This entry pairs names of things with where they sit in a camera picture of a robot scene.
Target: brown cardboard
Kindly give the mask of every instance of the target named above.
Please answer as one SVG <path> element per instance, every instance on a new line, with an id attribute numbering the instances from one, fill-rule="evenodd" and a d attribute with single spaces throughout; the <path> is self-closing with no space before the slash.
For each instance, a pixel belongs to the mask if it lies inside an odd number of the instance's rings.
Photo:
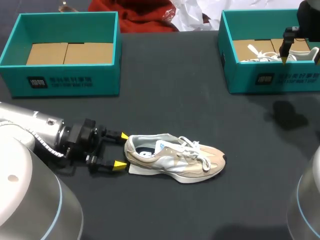
<path id="1" fill-rule="evenodd" d="M 248 48 L 249 44 L 254 46 L 258 52 L 268 53 L 275 51 L 270 40 L 234 40 L 233 45 L 240 62 L 249 59 L 257 59 L 257 55 Z"/>
<path id="2" fill-rule="evenodd" d="M 64 64 L 111 64 L 113 43 L 69 43 Z"/>
<path id="3" fill-rule="evenodd" d="M 27 65 L 64 64 L 68 43 L 34 43 Z"/>
<path id="4" fill-rule="evenodd" d="M 283 41 L 284 41 L 283 39 L 271 39 L 274 51 L 276 53 L 279 53 L 279 48 L 281 47 Z M 298 51 L 298 52 L 310 51 L 306 40 L 303 38 L 295 39 L 294 43 L 291 45 L 290 50 Z"/>

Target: black table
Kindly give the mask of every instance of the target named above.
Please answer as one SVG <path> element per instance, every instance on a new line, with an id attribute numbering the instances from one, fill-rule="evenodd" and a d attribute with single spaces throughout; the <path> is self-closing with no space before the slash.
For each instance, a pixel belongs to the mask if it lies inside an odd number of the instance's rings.
<path id="1" fill-rule="evenodd" d="M 119 97 L 11 99 L 1 81 L 0 100 L 69 124 L 185 136 L 222 150 L 227 165 L 186 185 L 85 167 L 60 175 L 82 205 L 82 240 L 289 240 L 286 206 L 319 146 L 320 95 L 229 94 L 217 32 L 124 34 L 122 52 Z"/>

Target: sneaker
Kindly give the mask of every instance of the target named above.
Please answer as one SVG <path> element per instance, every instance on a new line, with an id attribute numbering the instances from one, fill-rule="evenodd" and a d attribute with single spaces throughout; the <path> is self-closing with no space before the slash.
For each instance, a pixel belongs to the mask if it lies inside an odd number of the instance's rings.
<path id="1" fill-rule="evenodd" d="M 279 53 L 276 52 L 265 52 L 262 53 L 252 46 L 248 45 L 248 49 L 250 49 L 256 56 L 256 59 L 243 60 L 241 62 L 281 62 L 281 57 Z M 287 62 L 290 61 L 314 61 L 315 57 L 319 52 L 318 47 L 312 48 L 310 51 L 289 51 L 289 56 L 287 58 Z"/>
<path id="2" fill-rule="evenodd" d="M 217 175 L 226 164 L 220 150 L 170 134 L 131 135 L 124 146 L 130 174 L 166 174 L 183 184 Z"/>

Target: cardboard box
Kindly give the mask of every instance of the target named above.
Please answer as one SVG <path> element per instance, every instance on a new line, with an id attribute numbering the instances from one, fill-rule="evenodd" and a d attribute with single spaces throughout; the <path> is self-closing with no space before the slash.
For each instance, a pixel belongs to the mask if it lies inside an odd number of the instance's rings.
<path id="1" fill-rule="evenodd" d="M 248 48 L 249 44 L 254 46 L 258 52 L 269 53 L 275 51 L 270 40 L 234 40 L 233 44 L 239 61 L 257 58 L 257 56 Z"/>
<path id="2" fill-rule="evenodd" d="M 117 95 L 117 12 L 20 14 L 0 57 L 13 97 Z"/>
<path id="3" fill-rule="evenodd" d="M 278 53 L 285 29 L 298 25 L 297 9 L 222 11 L 218 49 L 229 92 L 320 91 L 320 67 L 313 60 L 289 61 L 285 65 L 281 61 L 241 62 L 257 58 L 248 53 L 247 43 L 253 42 L 258 51 L 267 51 L 269 43 L 258 47 L 256 44 L 270 41 L 273 51 L 269 52 Z M 291 49 L 308 51 L 319 46 L 319 42 L 295 40 Z"/>

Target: shoe insole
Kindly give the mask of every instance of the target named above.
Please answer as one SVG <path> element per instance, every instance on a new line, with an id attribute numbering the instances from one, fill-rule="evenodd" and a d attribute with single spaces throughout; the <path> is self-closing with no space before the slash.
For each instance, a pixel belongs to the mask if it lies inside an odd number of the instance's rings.
<path id="1" fill-rule="evenodd" d="M 141 146 L 136 147 L 135 150 L 143 158 L 151 158 L 155 153 L 155 149 L 152 147 Z"/>

